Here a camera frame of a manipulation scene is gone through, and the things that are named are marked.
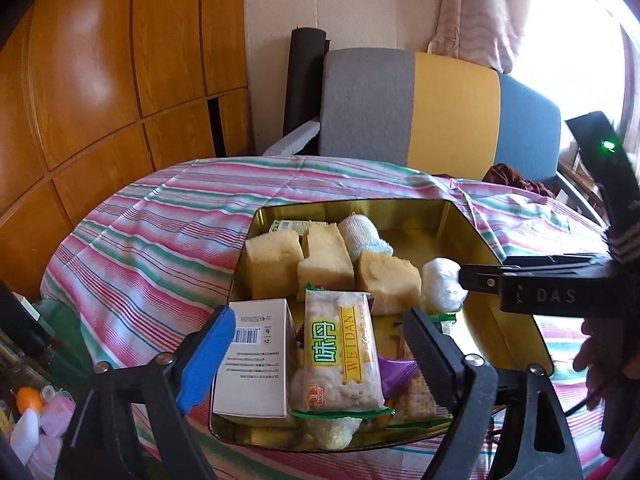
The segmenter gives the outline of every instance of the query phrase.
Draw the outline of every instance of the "bolt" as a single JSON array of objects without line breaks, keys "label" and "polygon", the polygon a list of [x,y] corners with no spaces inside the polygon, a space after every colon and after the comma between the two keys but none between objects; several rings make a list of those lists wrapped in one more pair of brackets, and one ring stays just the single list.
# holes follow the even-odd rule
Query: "bolt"
[{"label": "bolt", "polygon": [[482,366],[484,364],[484,359],[478,354],[465,355],[465,361],[471,366]]},{"label": "bolt", "polygon": [[111,368],[111,364],[109,364],[107,361],[100,361],[95,364],[94,372],[97,374],[103,374],[108,371],[109,368]]},{"label": "bolt", "polygon": [[171,352],[160,352],[156,356],[156,363],[160,366],[170,365],[174,362],[174,355]]},{"label": "bolt", "polygon": [[537,375],[537,376],[543,376],[546,373],[545,369],[542,366],[540,366],[539,364],[529,365],[529,372],[531,372],[532,374]]}]

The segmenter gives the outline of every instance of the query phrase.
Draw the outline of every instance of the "yellow cushion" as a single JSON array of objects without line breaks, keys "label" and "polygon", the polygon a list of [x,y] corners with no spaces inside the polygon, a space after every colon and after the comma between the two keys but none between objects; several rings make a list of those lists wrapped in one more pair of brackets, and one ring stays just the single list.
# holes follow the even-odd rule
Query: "yellow cushion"
[{"label": "yellow cushion", "polygon": [[494,164],[500,82],[488,68],[417,52],[407,166],[481,180]]}]

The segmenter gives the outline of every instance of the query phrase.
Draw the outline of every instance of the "golden metal tray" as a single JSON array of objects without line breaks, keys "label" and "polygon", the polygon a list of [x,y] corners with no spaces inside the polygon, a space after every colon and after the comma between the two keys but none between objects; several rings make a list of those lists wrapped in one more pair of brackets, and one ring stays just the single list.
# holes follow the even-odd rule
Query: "golden metal tray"
[{"label": "golden metal tray", "polygon": [[[247,238],[269,231],[274,220],[315,220],[341,222],[352,212],[366,215],[378,228],[380,237],[394,248],[394,256],[411,261],[419,269],[440,256],[459,264],[498,264],[499,260],[481,235],[456,207],[446,200],[411,198],[340,200],[265,207],[256,212]],[[230,301],[249,300],[245,275],[244,249],[236,268]],[[304,303],[287,298],[296,325],[304,319]],[[523,370],[531,363],[553,373],[553,364],[540,330],[531,316],[500,311],[497,296],[470,292],[457,314],[451,336],[465,353],[477,353],[494,367]],[[378,353],[388,359],[398,358],[399,328],[394,324],[401,316],[374,317],[374,334]],[[209,430],[222,442],[240,446],[258,446],[297,452],[325,452],[310,447],[294,428],[249,428],[240,426],[209,410]],[[364,431],[361,427],[344,451],[379,449],[417,442],[442,434],[442,426],[431,429]]]}]

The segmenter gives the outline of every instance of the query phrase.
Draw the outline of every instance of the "striped tablecloth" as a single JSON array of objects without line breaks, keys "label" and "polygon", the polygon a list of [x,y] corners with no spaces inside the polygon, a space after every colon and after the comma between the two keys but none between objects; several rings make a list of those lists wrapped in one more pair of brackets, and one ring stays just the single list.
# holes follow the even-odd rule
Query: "striped tablecloth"
[{"label": "striped tablecloth", "polygon": [[[142,178],[99,205],[54,254],[42,296],[78,310],[95,361],[116,367],[144,364],[160,351],[175,349],[225,303],[258,208],[392,197],[451,200],[500,257],[606,250],[594,224],[527,191],[346,158],[196,160]],[[537,321],[555,361],[558,396],[568,408],[586,394],[584,375],[572,371],[584,338],[580,320]],[[142,439],[154,450],[145,412],[135,411]],[[585,470],[602,459],[601,416],[599,410],[581,410],[569,420]],[[360,453],[260,451],[213,439],[206,402],[189,417],[222,479],[418,479],[438,446],[435,439]],[[475,479],[485,478],[491,453],[489,448],[482,453]]]}]

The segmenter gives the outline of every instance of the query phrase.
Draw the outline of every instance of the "patterned curtain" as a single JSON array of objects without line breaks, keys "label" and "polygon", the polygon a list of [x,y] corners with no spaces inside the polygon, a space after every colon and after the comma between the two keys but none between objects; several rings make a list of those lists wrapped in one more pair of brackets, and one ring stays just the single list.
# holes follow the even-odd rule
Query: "patterned curtain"
[{"label": "patterned curtain", "polygon": [[428,52],[513,69],[530,0],[442,0],[436,36]]}]

